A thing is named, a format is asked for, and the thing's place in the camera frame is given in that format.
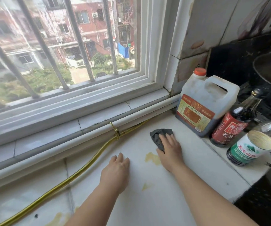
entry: jug handle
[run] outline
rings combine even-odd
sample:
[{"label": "jug handle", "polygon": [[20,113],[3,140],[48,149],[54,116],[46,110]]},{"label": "jug handle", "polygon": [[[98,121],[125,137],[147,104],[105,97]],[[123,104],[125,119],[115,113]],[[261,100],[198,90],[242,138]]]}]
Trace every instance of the jug handle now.
[{"label": "jug handle", "polygon": [[205,84],[209,83],[209,82],[214,83],[214,84],[227,90],[227,94],[222,99],[232,98],[235,94],[237,95],[239,92],[239,86],[237,86],[236,84],[231,83],[225,79],[222,79],[218,76],[213,75],[205,80]]}]

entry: orange cap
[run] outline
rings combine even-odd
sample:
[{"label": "orange cap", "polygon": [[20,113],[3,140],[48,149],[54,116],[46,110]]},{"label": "orange cap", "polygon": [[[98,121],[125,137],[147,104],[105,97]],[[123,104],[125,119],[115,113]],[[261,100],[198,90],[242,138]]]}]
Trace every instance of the orange cap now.
[{"label": "orange cap", "polygon": [[194,74],[198,75],[198,76],[204,76],[207,74],[207,71],[205,68],[201,68],[201,67],[198,67],[198,68],[195,68],[195,70],[193,71]]}]

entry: yellow hose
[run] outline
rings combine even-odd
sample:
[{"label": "yellow hose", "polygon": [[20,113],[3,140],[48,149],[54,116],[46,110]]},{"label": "yellow hose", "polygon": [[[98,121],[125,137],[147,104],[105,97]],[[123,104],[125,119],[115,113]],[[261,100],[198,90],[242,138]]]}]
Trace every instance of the yellow hose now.
[{"label": "yellow hose", "polygon": [[113,126],[113,124],[111,123],[111,125],[113,126],[114,130],[115,130],[115,137],[111,138],[110,140],[108,140],[101,148],[100,150],[81,168],[79,169],[76,173],[74,173],[73,175],[69,176],[66,180],[60,182],[57,186],[53,187],[52,189],[50,189],[49,191],[47,191],[45,194],[43,194],[41,197],[39,197],[37,200],[33,201],[30,205],[28,205],[27,207],[25,207],[23,210],[21,210],[20,212],[16,213],[14,216],[10,217],[9,219],[5,220],[4,222],[0,223],[0,226],[9,226],[14,224],[15,222],[19,221],[21,218],[23,218],[24,216],[26,216],[28,213],[30,213],[31,211],[33,211],[36,207],[38,207],[40,204],[42,204],[45,200],[47,200],[48,198],[50,198],[53,194],[55,194],[56,192],[58,192],[59,190],[61,190],[63,187],[65,187],[66,185],[68,185],[69,183],[71,183],[73,180],[75,180],[76,178],[78,178],[81,174],[83,174],[90,166],[92,166],[92,164],[94,164],[94,162],[99,158],[99,156],[103,153],[103,151],[114,141],[118,140],[121,136],[126,135],[127,133],[130,133],[131,131],[137,129],[138,127],[142,126],[143,124],[145,124],[148,120],[139,123],[125,131],[123,131],[122,133],[119,133],[118,130]]}]

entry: white pipe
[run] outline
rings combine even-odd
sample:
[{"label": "white pipe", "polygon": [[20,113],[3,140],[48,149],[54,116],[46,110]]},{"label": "white pipe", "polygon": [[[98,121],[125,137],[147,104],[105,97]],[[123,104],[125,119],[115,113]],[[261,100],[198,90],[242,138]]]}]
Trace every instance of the white pipe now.
[{"label": "white pipe", "polygon": [[[145,108],[143,110],[140,110],[140,111],[138,111],[136,113],[133,113],[133,114],[131,114],[129,116],[126,116],[126,117],[124,117],[122,119],[114,121],[113,125],[115,127],[117,127],[118,129],[120,129],[120,127],[123,128],[123,129],[126,129],[126,126],[124,127],[123,125],[125,125],[125,124],[127,124],[129,122],[132,123],[132,121],[134,121],[136,119],[144,117],[144,116],[146,116],[146,115],[148,115],[150,113],[153,113],[153,112],[155,112],[157,110],[160,110],[161,108],[169,106],[169,105],[172,105],[172,106],[166,107],[167,110],[173,108],[173,106],[176,106],[176,102],[179,100],[179,98],[180,98],[180,95],[176,95],[176,96],[173,96],[171,98],[168,98],[168,99],[166,99],[164,101],[161,101],[161,102],[156,103],[156,104],[154,104],[154,105],[152,105],[150,107],[147,107],[147,108]],[[146,117],[145,119],[153,117],[153,116],[155,116],[157,114],[150,115],[149,117]],[[110,124],[107,124],[107,125],[102,126],[102,127],[98,128],[98,129],[95,129],[95,130],[93,130],[93,131],[91,131],[89,133],[86,133],[86,134],[84,134],[82,136],[79,136],[77,138],[69,140],[69,141],[67,141],[67,142],[65,142],[63,144],[55,146],[55,147],[53,147],[51,149],[48,149],[48,150],[46,150],[46,151],[44,151],[42,153],[39,153],[39,154],[37,154],[35,156],[32,156],[32,157],[30,157],[28,159],[25,159],[23,161],[15,163],[15,164],[13,164],[13,165],[11,165],[9,167],[6,167],[6,168],[0,170],[0,180],[5,178],[5,177],[8,177],[10,175],[13,175],[14,173],[22,171],[22,170],[24,170],[24,169],[26,169],[28,167],[31,167],[31,166],[33,166],[33,165],[35,165],[37,163],[40,163],[43,160],[46,160],[46,159],[48,159],[50,157],[58,155],[58,154],[66,151],[66,150],[68,150],[70,148],[76,147],[77,145],[80,145],[80,144],[82,144],[82,143],[84,143],[86,141],[89,141],[89,140],[91,140],[91,139],[93,139],[95,137],[98,137],[98,136],[100,136],[102,134],[110,132],[112,130],[113,130],[112,126]]]}]

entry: blue tarp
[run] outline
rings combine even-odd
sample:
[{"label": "blue tarp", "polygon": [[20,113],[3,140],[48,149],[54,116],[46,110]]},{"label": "blue tarp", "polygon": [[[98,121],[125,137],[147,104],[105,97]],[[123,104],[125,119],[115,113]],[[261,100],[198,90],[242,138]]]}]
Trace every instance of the blue tarp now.
[{"label": "blue tarp", "polygon": [[119,50],[119,53],[120,53],[125,59],[129,58],[128,49],[129,49],[129,48],[125,48],[125,47],[123,47],[120,43],[118,43],[118,50]]}]

